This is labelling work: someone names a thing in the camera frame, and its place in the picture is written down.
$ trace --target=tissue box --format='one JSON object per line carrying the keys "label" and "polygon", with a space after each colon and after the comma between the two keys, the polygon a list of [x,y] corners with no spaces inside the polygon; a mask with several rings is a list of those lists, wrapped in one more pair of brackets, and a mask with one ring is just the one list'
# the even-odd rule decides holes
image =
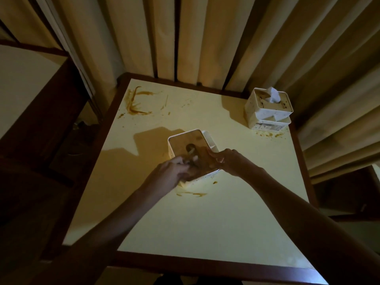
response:
{"label": "tissue box", "polygon": [[270,103],[266,89],[254,88],[244,106],[244,116],[250,129],[279,131],[291,123],[293,107],[285,92],[278,91],[279,103]]}
{"label": "tissue box", "polygon": [[[216,146],[214,140],[211,138],[211,135],[208,131],[201,131],[199,129],[194,129],[191,131],[183,132],[177,135],[170,136],[168,138],[168,147],[169,147],[169,156],[170,158],[174,158],[175,156],[184,156],[188,155],[189,150],[189,145],[195,145],[195,147],[200,148],[200,147],[209,147],[213,152],[219,152],[218,147]],[[201,160],[210,158],[208,156],[208,153],[206,152],[200,152],[199,158]],[[198,178],[195,178],[192,181],[187,181],[187,182],[180,182],[180,185],[182,187],[186,187],[188,185],[194,184],[195,182],[211,177],[215,175],[217,172],[219,172],[219,169],[211,169],[211,168],[206,168],[201,176]]]}

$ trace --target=yellow tabletop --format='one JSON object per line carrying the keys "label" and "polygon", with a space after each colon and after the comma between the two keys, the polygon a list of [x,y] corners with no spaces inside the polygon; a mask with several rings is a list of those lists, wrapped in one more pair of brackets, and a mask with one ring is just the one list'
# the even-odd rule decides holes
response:
{"label": "yellow tabletop", "polygon": [[[220,150],[238,150],[307,200],[289,129],[249,129],[244,104],[239,98],[132,79],[64,244],[73,244],[97,225],[169,158],[169,136],[192,129],[209,131]],[[224,171],[171,191],[138,222],[119,250],[313,268],[257,193]]]}

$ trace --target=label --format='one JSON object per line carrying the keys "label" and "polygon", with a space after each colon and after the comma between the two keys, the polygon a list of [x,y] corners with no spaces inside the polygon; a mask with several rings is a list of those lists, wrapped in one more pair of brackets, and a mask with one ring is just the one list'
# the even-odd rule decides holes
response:
{"label": "label", "polygon": [[257,122],[252,129],[280,131],[283,127],[285,127],[285,125],[274,125],[274,124]]}

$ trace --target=beige curtain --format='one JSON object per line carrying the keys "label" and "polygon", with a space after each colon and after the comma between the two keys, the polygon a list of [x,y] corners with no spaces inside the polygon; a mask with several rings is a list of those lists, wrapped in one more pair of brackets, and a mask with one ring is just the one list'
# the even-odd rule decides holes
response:
{"label": "beige curtain", "polygon": [[125,71],[274,86],[314,183],[380,160],[380,0],[177,1],[52,0],[103,113]]}
{"label": "beige curtain", "polygon": [[[61,49],[28,0],[0,0],[0,20],[21,43]],[[0,38],[13,41],[7,35],[0,28]]]}

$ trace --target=person's left hand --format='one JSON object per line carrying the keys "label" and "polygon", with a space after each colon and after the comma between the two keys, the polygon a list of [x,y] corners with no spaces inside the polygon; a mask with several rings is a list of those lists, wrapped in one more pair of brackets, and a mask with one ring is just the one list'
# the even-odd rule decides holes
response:
{"label": "person's left hand", "polygon": [[163,197],[178,185],[181,179],[190,179],[196,174],[196,168],[183,163],[181,156],[159,164],[145,179],[141,188],[158,193]]}

